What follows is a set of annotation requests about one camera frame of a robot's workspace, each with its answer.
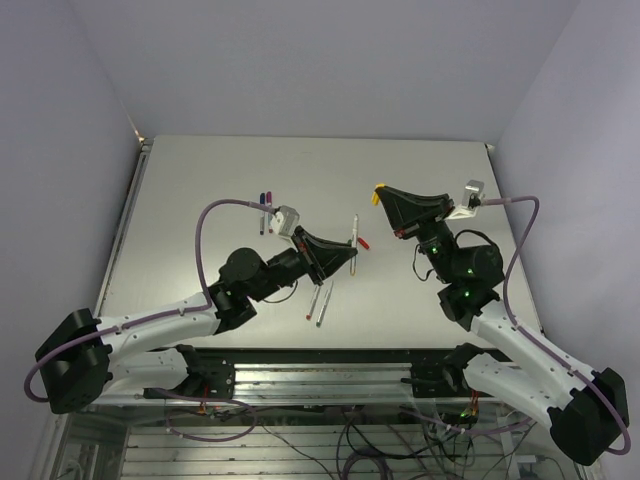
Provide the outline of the yellow pen cap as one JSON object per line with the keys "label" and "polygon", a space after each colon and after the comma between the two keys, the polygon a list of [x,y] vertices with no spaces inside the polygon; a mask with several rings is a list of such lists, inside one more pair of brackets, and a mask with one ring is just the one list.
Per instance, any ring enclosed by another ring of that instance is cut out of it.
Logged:
{"label": "yellow pen cap", "polygon": [[385,184],[381,183],[381,184],[377,184],[374,188],[372,197],[371,197],[371,204],[373,206],[377,206],[380,203],[380,196],[379,196],[379,190],[384,188]]}

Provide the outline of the white pen yellow end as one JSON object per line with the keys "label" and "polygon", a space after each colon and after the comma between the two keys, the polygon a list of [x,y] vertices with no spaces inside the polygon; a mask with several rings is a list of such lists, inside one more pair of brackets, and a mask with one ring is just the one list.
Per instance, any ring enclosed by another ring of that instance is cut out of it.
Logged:
{"label": "white pen yellow end", "polygon": [[350,276],[352,277],[354,277],[357,272],[358,237],[359,237],[359,215],[355,214],[353,219],[351,239],[350,239],[351,248],[353,248],[356,251],[356,253],[350,258],[350,263],[349,263],[349,273],[350,273]]}

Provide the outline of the red pen cap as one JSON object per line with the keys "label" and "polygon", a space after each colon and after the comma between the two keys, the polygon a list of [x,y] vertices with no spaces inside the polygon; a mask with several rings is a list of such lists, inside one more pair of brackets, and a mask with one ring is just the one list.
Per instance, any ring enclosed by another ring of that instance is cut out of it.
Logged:
{"label": "red pen cap", "polygon": [[370,250],[370,245],[362,237],[358,237],[357,241],[362,248],[364,248],[365,250]]}

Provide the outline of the white pen red end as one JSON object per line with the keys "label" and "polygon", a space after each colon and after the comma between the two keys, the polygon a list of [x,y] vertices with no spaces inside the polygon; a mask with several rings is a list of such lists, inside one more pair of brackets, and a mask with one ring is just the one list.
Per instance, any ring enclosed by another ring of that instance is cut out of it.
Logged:
{"label": "white pen red end", "polygon": [[305,315],[305,319],[307,321],[310,321],[313,318],[314,311],[316,309],[316,305],[317,305],[317,302],[318,302],[318,298],[319,298],[321,289],[322,289],[321,285],[316,285],[314,287],[313,294],[312,294],[311,301],[310,301],[310,305],[309,305],[308,311],[307,311],[307,313]]}

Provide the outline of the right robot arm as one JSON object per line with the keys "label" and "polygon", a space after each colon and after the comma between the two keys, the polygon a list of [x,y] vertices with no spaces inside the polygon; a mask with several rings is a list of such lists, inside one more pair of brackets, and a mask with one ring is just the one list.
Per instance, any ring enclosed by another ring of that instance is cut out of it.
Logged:
{"label": "right robot arm", "polygon": [[486,393],[544,427],[555,445],[577,464],[591,466],[603,454],[631,451],[626,386],[613,369],[597,371],[563,351],[514,314],[509,281],[515,263],[486,238],[462,247],[448,224],[472,218],[481,208],[540,201],[535,196],[486,199],[480,182],[470,182],[461,204],[446,194],[421,196],[385,184],[372,202],[382,205],[394,235],[416,239],[416,252],[431,264],[429,274],[442,284],[438,298],[453,323],[504,353],[506,367],[483,349],[464,343],[444,362],[442,387],[459,396]]}

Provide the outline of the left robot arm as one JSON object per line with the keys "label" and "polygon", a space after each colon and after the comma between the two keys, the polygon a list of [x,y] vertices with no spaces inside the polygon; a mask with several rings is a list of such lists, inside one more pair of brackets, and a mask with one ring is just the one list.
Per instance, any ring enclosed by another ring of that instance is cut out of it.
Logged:
{"label": "left robot arm", "polygon": [[71,312],[35,353],[45,396],[31,389],[27,396],[66,414],[117,389],[196,395],[204,373],[178,342],[238,329],[256,316],[255,303],[303,277],[320,286],[357,255],[353,242],[321,239],[302,227],[290,239],[291,247],[269,260],[249,247],[233,251],[216,282],[155,311],[121,317],[95,317],[87,308]]}

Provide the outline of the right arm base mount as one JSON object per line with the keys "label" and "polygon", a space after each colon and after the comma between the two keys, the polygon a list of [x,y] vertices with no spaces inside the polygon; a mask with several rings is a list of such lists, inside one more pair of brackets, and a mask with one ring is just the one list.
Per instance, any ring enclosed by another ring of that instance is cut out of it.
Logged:
{"label": "right arm base mount", "polygon": [[438,359],[425,359],[413,363],[409,374],[400,379],[411,388],[414,398],[448,398],[471,396],[472,389],[465,380],[463,370],[470,361],[487,353],[471,343],[464,343],[445,352]]}

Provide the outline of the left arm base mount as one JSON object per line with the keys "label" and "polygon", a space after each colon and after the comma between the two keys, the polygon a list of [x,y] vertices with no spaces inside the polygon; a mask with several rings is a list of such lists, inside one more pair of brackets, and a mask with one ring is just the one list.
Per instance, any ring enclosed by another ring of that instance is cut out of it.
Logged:
{"label": "left arm base mount", "polygon": [[165,368],[162,379],[143,390],[145,399],[167,398],[166,390],[180,397],[230,399],[234,394],[236,370],[230,360],[208,349],[176,345],[152,350]]}

